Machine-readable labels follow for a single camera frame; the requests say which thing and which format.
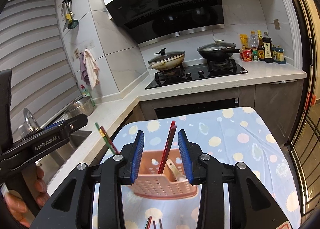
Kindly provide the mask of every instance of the utensil basket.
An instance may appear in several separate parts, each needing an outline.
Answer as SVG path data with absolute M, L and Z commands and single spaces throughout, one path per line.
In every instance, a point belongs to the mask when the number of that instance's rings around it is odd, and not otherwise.
M 166 165 L 163 174 L 158 174 L 163 151 L 144 151 L 141 158 L 138 178 L 131 186 L 135 195 L 151 199 L 181 199 L 197 194 L 197 186 L 189 181 L 175 181 L 171 170 Z M 184 175 L 179 149 L 172 149 L 168 159 L 175 163 Z

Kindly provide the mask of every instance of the tablecloth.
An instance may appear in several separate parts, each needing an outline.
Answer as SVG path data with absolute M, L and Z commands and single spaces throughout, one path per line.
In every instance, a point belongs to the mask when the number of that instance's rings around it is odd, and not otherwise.
M 269 129 L 250 107 L 230 108 L 184 115 L 168 119 L 140 121 L 124 126 L 114 139 L 121 148 L 135 140 L 138 130 L 144 132 L 144 150 L 163 150 L 171 121 L 177 132 L 172 149 L 178 148 L 178 131 L 184 129 L 188 140 L 201 146 L 222 163 L 245 162 L 275 198 L 288 217 L 292 228 L 300 226 L 300 207 L 296 187 L 288 163 Z M 103 163 L 111 157 L 108 151 Z M 99 185 L 95 188 L 93 228 L 97 228 Z M 122 201 L 126 229 L 143 229 L 152 216 L 164 229 L 194 229 L 198 219 L 201 186 L 196 196 L 180 200 L 152 200 L 136 196 L 128 186 L 122 186 Z M 230 228 L 227 184 L 224 183 L 225 229 Z

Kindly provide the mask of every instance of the roller blind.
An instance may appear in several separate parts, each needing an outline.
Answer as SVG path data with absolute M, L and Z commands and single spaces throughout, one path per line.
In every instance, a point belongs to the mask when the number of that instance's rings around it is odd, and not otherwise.
M 7 3 L 0 14 L 0 70 L 8 68 L 14 135 L 25 107 L 42 125 L 80 95 L 63 50 L 55 0 Z

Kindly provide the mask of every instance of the human hand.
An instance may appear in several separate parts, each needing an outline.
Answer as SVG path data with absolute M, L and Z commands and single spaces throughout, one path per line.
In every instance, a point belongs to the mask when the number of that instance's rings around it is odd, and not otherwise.
M 40 193 L 39 196 L 36 198 L 36 202 L 39 206 L 43 207 L 49 199 L 49 194 L 46 193 L 48 188 L 45 182 L 42 180 L 42 178 L 44 177 L 44 171 L 40 167 L 37 167 L 36 172 L 38 179 L 34 183 L 34 187 Z M 13 217 L 22 225 L 29 228 L 30 223 L 24 217 L 24 214 L 28 212 L 28 207 L 26 203 L 20 198 L 17 198 L 8 192 L 7 194 L 5 194 L 4 199 Z

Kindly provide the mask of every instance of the dish soap bottle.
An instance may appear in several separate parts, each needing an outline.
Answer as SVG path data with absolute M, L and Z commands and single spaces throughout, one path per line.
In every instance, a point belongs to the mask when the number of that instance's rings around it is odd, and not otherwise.
M 88 96 L 90 96 L 91 94 L 90 94 L 90 92 L 89 92 L 89 90 L 87 90 L 85 87 L 84 87 L 84 85 L 81 85 L 81 94 L 83 95 L 83 97 L 88 97 Z M 95 104 L 95 102 L 94 102 L 94 100 L 91 98 L 91 103 L 92 103 L 92 105 L 93 106 L 95 106 L 96 104 Z
M 258 57 L 259 57 L 259 60 L 264 61 L 264 47 L 263 47 L 263 42 L 262 42 L 261 31 L 258 31 L 258 39 L 259 39 Z
M 277 60 L 277 48 L 275 45 L 272 46 L 271 51 L 273 60 Z
M 250 39 L 249 39 L 249 47 L 252 49 L 252 57 L 253 61 L 258 61 L 258 39 L 255 31 L 251 31 Z
M 277 61 L 284 61 L 284 51 L 281 46 L 278 46 L 277 50 Z
M 264 32 L 264 37 L 262 38 L 264 46 L 264 61 L 267 63 L 273 63 L 272 51 L 271 51 L 271 38 L 268 36 L 268 32 Z

